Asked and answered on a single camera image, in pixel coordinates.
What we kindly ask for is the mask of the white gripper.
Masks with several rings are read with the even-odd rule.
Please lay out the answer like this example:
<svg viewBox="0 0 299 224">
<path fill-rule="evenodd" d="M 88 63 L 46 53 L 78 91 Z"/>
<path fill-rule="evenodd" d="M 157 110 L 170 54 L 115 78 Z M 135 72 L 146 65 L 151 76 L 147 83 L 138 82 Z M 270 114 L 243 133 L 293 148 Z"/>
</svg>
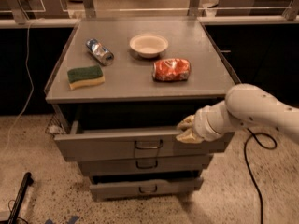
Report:
<svg viewBox="0 0 299 224">
<path fill-rule="evenodd" d="M 230 132 L 230 120 L 224 104 L 205 106 L 182 120 L 177 128 L 184 131 L 176 139 L 184 144 L 214 141 Z"/>
</svg>

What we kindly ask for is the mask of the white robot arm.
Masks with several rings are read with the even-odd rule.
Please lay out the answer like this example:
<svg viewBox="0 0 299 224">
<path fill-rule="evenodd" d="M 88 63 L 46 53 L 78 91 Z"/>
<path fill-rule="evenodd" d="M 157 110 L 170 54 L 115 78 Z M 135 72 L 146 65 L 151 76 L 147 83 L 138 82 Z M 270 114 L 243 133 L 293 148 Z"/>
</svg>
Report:
<svg viewBox="0 0 299 224">
<path fill-rule="evenodd" d="M 233 86 L 223 101 L 189 115 L 178 125 L 182 133 L 176 139 L 200 144 L 256 125 L 275 128 L 299 143 L 299 109 L 281 103 L 270 93 L 250 84 Z"/>
</svg>

